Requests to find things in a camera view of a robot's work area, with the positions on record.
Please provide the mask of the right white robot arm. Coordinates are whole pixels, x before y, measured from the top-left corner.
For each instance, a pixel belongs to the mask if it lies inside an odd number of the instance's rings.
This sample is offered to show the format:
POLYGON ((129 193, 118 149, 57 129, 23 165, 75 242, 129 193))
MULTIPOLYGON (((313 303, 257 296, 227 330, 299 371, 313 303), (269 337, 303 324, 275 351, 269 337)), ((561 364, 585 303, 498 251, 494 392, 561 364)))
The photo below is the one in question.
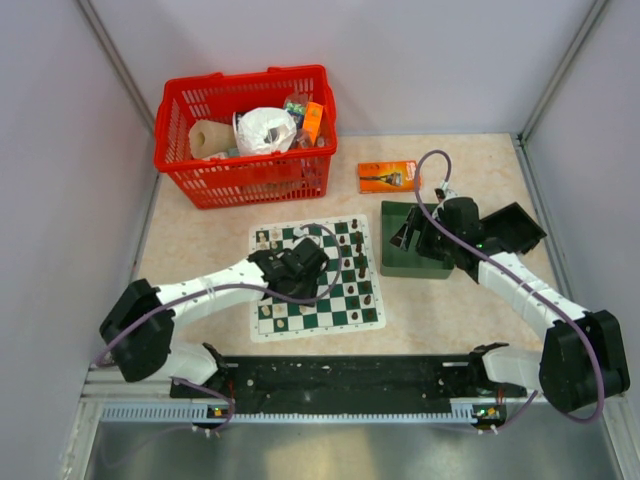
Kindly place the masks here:
POLYGON ((542 340, 541 351, 490 348, 467 370, 469 388, 487 396, 502 383, 536 390, 571 414, 630 387, 620 324, 606 310, 591 312, 568 300, 521 261, 546 236, 517 202, 486 217, 470 197, 449 196, 435 207, 408 207, 389 242, 420 258, 465 272, 492 291, 542 340))

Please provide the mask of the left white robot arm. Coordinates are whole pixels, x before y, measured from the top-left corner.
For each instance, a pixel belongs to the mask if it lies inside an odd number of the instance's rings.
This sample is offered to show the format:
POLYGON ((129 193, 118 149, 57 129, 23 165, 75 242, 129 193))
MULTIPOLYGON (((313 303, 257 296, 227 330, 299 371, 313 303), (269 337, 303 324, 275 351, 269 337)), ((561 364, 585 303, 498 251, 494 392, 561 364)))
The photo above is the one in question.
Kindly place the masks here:
POLYGON ((176 284, 130 283, 99 328, 107 353, 128 383, 154 375, 179 378, 205 396, 226 387, 222 357, 205 343, 185 343, 178 332, 230 307, 275 298, 299 304, 319 300, 319 278, 329 256, 304 237, 279 253, 260 250, 217 272, 176 284))

